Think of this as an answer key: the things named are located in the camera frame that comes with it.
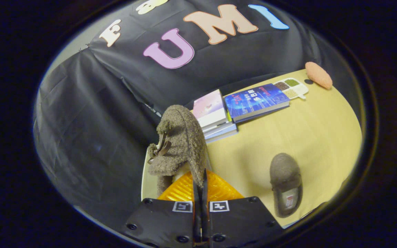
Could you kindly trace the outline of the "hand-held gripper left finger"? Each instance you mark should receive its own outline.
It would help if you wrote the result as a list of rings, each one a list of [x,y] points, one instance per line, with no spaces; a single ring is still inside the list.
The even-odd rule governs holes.
[[[192,248],[199,242],[199,213],[195,211],[197,185],[191,173],[176,180],[165,192],[191,193],[190,200],[145,198],[125,221],[122,234],[155,248]]]

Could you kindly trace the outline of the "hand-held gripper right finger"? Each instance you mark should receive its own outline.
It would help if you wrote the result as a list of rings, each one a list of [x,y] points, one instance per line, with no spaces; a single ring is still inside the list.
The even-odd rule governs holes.
[[[203,232],[210,248],[266,246],[284,233],[260,198],[228,199],[232,187],[212,171],[205,171],[207,223]]]

